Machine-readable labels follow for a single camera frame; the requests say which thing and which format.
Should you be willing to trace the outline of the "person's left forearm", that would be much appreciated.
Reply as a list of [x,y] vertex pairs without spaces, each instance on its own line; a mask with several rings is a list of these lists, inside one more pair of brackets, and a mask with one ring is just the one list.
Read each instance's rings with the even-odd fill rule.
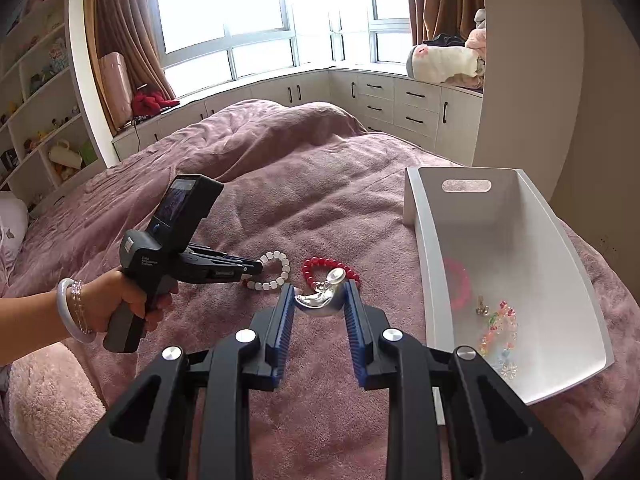
[[27,297],[1,299],[1,365],[72,338],[58,316],[55,294],[53,289]]

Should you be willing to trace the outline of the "person's left hand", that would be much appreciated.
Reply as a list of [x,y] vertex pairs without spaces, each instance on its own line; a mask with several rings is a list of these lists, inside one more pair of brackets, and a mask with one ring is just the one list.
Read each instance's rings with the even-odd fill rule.
[[83,284],[80,300],[87,325],[96,333],[107,331],[108,321],[123,302],[131,313],[144,321],[144,330],[152,332],[163,321],[165,312],[172,309],[172,296],[177,292],[178,286],[175,285],[166,294],[158,296],[154,309],[146,313],[145,292],[122,272],[113,269]]

